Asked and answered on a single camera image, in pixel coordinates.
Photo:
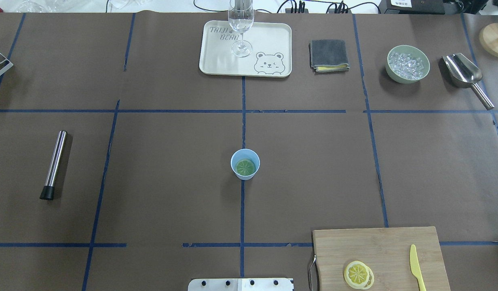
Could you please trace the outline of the steel muddler black tip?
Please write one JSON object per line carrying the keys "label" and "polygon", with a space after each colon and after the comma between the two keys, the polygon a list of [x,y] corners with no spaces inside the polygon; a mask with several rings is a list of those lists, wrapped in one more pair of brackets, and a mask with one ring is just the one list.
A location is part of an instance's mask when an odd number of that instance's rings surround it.
{"label": "steel muddler black tip", "polygon": [[63,149],[67,137],[67,131],[59,131],[57,135],[56,144],[53,150],[53,155],[50,160],[50,167],[44,183],[43,190],[40,194],[40,200],[53,200],[55,195],[55,181],[57,177],[57,172],[60,166],[60,160],[62,158]]}

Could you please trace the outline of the wooden cup tree stand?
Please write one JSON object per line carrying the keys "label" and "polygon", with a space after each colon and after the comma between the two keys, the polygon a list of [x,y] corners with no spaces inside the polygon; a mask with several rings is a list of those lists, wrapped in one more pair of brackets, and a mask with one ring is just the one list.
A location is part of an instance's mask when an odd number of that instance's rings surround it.
{"label": "wooden cup tree stand", "polygon": [[479,41],[487,53],[498,58],[498,23],[492,23],[482,28]]}

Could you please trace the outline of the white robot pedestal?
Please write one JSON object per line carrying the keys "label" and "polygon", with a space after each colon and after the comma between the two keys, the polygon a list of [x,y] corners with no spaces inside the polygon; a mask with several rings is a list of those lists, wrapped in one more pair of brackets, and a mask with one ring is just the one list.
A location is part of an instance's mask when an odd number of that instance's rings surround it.
{"label": "white robot pedestal", "polygon": [[188,291],[293,291],[290,278],[196,278]]}

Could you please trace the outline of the black power strip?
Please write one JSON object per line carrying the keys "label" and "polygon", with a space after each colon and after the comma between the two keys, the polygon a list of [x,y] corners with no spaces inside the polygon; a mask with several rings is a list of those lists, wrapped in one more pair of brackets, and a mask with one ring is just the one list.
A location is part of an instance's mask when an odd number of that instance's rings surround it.
{"label": "black power strip", "polygon": [[[285,13],[308,13],[308,10],[306,9],[306,0],[289,0],[291,2],[291,7],[290,8],[285,8]],[[344,2],[323,2],[325,4],[329,4],[327,9],[325,10],[326,14],[349,14],[350,13],[350,8],[349,6]]]}

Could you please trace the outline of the yellow lemon slices stack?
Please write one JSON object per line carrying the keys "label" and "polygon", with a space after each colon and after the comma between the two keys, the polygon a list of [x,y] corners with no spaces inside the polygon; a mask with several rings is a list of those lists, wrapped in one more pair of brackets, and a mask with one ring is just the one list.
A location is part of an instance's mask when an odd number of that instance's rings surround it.
{"label": "yellow lemon slices stack", "polygon": [[360,260],[349,263],[343,271],[343,277],[349,287],[357,290],[368,290],[374,284],[373,271]]}

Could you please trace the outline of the bamboo cutting board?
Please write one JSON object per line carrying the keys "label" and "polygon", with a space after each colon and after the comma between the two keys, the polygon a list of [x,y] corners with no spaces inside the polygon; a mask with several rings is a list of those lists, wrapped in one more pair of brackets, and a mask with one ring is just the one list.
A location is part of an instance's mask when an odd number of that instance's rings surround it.
{"label": "bamboo cutting board", "polygon": [[373,291],[419,290],[409,263],[411,245],[417,249],[425,288],[428,291],[450,290],[433,226],[314,230],[312,241],[321,291],[350,291],[343,272],[355,260],[373,271]]}

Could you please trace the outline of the cream bear tray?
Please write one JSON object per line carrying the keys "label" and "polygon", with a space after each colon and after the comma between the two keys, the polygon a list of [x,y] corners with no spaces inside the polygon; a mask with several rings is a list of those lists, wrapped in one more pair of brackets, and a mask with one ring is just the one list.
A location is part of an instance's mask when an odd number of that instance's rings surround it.
{"label": "cream bear tray", "polygon": [[205,74],[245,77],[288,77],[293,70],[292,30],[284,23],[255,22],[244,33],[228,21],[212,20],[203,27],[199,69]]}

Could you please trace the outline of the yellow plastic knife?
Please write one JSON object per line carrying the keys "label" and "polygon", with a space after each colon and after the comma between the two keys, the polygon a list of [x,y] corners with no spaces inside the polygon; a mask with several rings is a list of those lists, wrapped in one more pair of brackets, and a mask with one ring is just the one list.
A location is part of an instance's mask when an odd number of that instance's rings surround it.
{"label": "yellow plastic knife", "polygon": [[420,263],[418,260],[416,245],[414,244],[412,244],[409,249],[409,263],[410,263],[410,271],[417,280],[419,290],[426,291]]}

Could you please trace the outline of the steel ice scoop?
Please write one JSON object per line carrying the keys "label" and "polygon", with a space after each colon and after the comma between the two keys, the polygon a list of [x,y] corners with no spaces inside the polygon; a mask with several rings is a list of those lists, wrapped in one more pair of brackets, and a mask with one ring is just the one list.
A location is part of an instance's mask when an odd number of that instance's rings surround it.
{"label": "steel ice scoop", "polygon": [[442,59],[449,70],[451,81],[455,86],[462,89],[470,88],[486,110],[495,108],[492,101],[479,85],[483,79],[483,73],[475,63],[462,53],[444,55]]}

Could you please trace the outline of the light blue cup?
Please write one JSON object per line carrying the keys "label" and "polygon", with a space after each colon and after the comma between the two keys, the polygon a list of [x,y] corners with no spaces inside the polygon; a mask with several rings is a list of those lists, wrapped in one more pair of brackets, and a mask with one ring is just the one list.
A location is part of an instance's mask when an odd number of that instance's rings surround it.
{"label": "light blue cup", "polygon": [[260,157],[251,149],[240,149],[232,155],[230,165],[240,180],[249,180],[260,169]]}

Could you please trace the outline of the green bowl of ice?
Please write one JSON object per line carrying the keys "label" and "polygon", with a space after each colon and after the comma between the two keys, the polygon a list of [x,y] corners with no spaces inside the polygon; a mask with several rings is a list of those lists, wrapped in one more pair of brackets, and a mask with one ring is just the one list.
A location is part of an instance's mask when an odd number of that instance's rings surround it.
{"label": "green bowl of ice", "polygon": [[430,72],[428,57],[420,49],[410,45],[393,47],[386,55],[387,75],[400,84],[412,84],[425,78]]}

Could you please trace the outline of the clear wine glass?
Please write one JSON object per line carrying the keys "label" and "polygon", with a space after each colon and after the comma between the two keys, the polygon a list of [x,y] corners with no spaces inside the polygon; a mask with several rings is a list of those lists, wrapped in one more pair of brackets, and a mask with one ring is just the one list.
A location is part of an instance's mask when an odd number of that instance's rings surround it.
{"label": "clear wine glass", "polygon": [[232,30],[239,34],[231,46],[231,52],[239,58],[251,54],[252,46],[244,39],[246,33],[254,24],[254,7],[252,0],[230,0],[228,10],[228,21]]}

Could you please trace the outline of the grey folded cloth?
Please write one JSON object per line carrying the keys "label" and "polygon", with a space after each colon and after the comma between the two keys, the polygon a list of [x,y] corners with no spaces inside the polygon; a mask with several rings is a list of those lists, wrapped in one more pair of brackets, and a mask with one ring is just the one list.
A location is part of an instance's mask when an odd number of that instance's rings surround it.
{"label": "grey folded cloth", "polygon": [[346,42],[343,39],[310,41],[310,67],[318,73],[341,72],[350,68]]}

